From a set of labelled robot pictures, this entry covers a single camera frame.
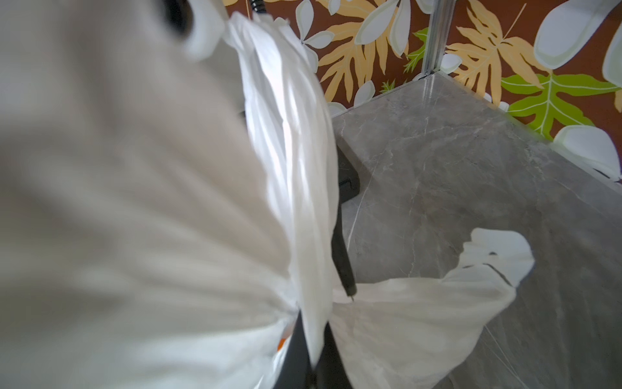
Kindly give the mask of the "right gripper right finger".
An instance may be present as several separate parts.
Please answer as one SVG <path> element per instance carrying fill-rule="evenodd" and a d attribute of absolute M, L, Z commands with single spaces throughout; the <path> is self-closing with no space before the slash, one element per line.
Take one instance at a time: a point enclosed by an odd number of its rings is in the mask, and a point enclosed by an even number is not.
<path fill-rule="evenodd" d="M 325 327 L 324 347 L 314 368 L 314 385 L 318 389 L 352 389 L 329 324 Z"/>

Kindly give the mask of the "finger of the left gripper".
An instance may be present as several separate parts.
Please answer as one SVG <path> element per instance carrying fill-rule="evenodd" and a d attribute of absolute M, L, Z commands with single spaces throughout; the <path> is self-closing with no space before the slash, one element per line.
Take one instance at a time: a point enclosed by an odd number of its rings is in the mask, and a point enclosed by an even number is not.
<path fill-rule="evenodd" d="M 354 272 L 348 256 L 348 249 L 343 237 L 343 221 L 341 206 L 338 206 L 335 229 L 331 240 L 332 259 L 338 272 L 341 284 L 347 296 L 354 298 L 357 293 Z"/>

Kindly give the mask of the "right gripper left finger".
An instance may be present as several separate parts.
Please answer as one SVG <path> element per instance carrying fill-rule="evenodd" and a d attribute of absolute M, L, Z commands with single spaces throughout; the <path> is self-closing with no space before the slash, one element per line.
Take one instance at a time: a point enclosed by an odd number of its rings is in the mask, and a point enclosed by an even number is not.
<path fill-rule="evenodd" d="M 309 361 L 302 315 L 296 320 L 287 353 L 274 389 L 308 389 L 312 387 L 313 370 Z"/>

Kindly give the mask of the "white plastic bag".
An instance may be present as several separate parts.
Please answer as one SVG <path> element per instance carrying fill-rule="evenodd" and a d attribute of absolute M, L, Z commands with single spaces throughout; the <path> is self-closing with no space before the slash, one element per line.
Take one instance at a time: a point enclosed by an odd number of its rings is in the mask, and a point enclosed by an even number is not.
<path fill-rule="evenodd" d="M 1 4 L 1 385 L 273 388 L 299 314 L 327 324 L 352 388 L 431 388 L 534 265 L 471 232 L 444 277 L 356 283 L 332 259 L 330 114 L 269 16 L 208 32 L 246 112 L 154 1 Z"/>

